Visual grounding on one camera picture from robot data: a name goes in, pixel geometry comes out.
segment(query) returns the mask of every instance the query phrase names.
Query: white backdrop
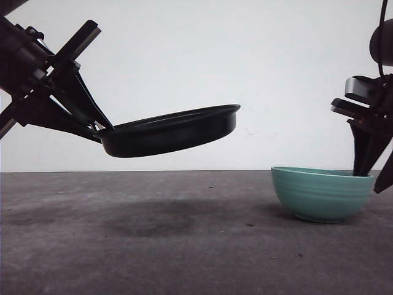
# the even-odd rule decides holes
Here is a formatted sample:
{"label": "white backdrop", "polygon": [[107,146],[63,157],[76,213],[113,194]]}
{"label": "white backdrop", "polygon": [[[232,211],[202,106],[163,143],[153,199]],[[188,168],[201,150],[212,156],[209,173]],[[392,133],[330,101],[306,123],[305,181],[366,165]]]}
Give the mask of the white backdrop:
{"label": "white backdrop", "polygon": [[[221,140],[138,159],[116,159],[77,136],[17,125],[1,141],[1,169],[351,168],[351,131],[344,116],[330,111],[330,102],[343,97],[347,78],[378,75],[368,43],[380,5],[376,0],[30,0],[8,18],[43,31],[55,52],[85,20],[98,22],[103,32],[78,62],[114,125],[218,104],[242,108],[236,130]],[[2,106],[9,101],[3,92]]]}

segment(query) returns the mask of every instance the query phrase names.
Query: black frying pan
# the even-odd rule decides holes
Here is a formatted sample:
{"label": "black frying pan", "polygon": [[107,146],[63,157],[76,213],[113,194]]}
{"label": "black frying pan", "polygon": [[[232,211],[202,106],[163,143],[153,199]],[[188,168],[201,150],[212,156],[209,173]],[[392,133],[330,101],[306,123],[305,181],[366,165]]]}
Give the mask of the black frying pan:
{"label": "black frying pan", "polygon": [[102,129],[96,133],[114,157],[143,157],[218,140],[236,127],[238,104],[176,112]]}

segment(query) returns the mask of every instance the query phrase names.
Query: gray concrete floor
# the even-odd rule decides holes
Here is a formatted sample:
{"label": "gray concrete floor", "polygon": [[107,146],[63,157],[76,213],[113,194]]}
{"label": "gray concrete floor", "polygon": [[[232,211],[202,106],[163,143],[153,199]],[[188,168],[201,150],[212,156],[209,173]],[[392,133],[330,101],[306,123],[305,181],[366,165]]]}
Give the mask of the gray concrete floor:
{"label": "gray concrete floor", "polygon": [[393,191],[301,221],[269,171],[1,175],[1,294],[393,294]]}

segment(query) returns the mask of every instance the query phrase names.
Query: ceramic bowl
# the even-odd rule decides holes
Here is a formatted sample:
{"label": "ceramic bowl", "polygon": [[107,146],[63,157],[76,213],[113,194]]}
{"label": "ceramic bowl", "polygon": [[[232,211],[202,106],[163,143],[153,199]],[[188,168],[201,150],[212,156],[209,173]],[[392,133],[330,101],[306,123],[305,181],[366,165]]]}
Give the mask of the ceramic bowl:
{"label": "ceramic bowl", "polygon": [[373,176],[351,172],[295,167],[272,167],[274,189],[295,216],[314,222],[336,223],[357,213],[367,202]]}

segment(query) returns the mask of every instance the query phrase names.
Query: black cable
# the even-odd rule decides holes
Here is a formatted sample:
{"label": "black cable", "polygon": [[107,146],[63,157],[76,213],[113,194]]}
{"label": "black cable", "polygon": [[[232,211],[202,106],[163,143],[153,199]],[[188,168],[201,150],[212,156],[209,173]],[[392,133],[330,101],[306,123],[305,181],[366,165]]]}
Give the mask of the black cable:
{"label": "black cable", "polygon": [[379,30],[378,30],[378,69],[379,75],[385,81],[383,68],[382,68],[382,38],[383,38],[383,23],[385,21],[385,13],[386,13],[387,0],[383,0],[382,8],[381,8],[381,16],[379,17]]}

